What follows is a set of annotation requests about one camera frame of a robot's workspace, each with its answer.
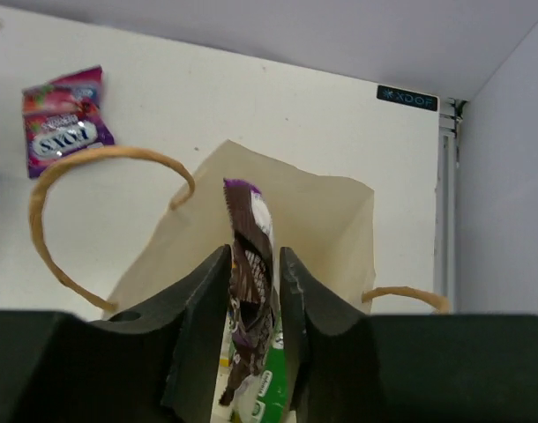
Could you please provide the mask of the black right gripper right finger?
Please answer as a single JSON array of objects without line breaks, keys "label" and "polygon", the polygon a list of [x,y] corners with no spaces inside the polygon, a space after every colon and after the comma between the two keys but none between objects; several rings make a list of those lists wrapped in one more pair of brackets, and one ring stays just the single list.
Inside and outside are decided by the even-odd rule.
[{"label": "black right gripper right finger", "polygon": [[280,251],[300,422],[538,422],[538,315],[365,315]]}]

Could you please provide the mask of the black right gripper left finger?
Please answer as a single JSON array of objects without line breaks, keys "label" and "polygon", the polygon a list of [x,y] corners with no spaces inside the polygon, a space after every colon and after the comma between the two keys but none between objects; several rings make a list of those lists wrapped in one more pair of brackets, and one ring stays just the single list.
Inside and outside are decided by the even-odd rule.
[{"label": "black right gripper left finger", "polygon": [[0,422],[207,422],[229,246],[107,320],[0,310]]}]

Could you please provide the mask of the green Fox's candy bag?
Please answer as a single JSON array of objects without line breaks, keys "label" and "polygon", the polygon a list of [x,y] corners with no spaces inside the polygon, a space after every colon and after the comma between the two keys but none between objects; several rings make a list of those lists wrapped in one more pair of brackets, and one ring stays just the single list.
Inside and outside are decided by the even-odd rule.
[{"label": "green Fox's candy bag", "polygon": [[290,411],[288,406],[288,379],[280,317],[262,373],[255,376],[241,394],[235,394],[231,405],[220,406],[218,401],[227,384],[233,353],[234,346],[230,342],[229,327],[226,324],[211,422],[296,422],[295,412]]}]

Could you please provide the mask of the brown M&M's packet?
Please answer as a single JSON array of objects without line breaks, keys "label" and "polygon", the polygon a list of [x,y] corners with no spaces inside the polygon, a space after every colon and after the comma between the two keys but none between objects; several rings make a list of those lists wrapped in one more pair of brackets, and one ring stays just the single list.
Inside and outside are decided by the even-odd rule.
[{"label": "brown M&M's packet", "polygon": [[277,321],[273,219],[261,191],[241,179],[224,179],[233,242],[228,284],[229,327],[235,352],[219,405],[229,406],[264,369]]}]

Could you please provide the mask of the brown paper bag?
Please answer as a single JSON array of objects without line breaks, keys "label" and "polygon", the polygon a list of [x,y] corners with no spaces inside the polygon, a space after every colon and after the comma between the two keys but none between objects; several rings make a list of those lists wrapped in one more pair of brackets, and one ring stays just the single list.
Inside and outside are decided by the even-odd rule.
[{"label": "brown paper bag", "polygon": [[[66,172],[90,162],[135,159],[160,163],[187,181],[171,199],[151,240],[107,298],[74,282],[53,260],[44,239],[43,209],[51,185]],[[310,271],[342,299],[365,309],[378,297],[413,298],[446,313],[449,301],[432,290],[375,284],[374,192],[346,177],[304,172],[285,162],[227,141],[190,173],[178,161],[147,149],[102,147],[61,158],[39,177],[29,202],[33,244],[57,280],[108,314],[140,303],[189,274],[222,244],[232,246],[224,179],[241,179],[262,193],[273,219],[274,287],[280,312],[280,249],[292,248]]]}]

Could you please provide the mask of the pink Fox's candy bag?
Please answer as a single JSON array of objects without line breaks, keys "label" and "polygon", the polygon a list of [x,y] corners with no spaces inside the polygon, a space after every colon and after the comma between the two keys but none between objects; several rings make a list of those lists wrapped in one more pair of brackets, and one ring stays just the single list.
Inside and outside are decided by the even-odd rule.
[{"label": "pink Fox's candy bag", "polygon": [[22,91],[28,177],[75,152],[109,146],[115,139],[101,118],[100,65]]}]

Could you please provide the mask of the right black XDOF label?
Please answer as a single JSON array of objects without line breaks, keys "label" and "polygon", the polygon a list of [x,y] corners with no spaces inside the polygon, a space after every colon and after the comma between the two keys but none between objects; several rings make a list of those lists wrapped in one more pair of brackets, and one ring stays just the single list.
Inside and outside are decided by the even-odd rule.
[{"label": "right black XDOF label", "polygon": [[432,112],[437,112],[439,106],[436,96],[410,92],[387,85],[377,86],[377,99]]}]

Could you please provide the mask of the aluminium table frame rail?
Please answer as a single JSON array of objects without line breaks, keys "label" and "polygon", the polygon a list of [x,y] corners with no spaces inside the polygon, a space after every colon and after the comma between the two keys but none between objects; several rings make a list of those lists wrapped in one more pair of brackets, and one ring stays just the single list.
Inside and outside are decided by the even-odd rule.
[{"label": "aluminium table frame rail", "polygon": [[460,124],[466,104],[454,98],[439,103],[434,289],[449,301],[451,311],[457,304],[456,189]]}]

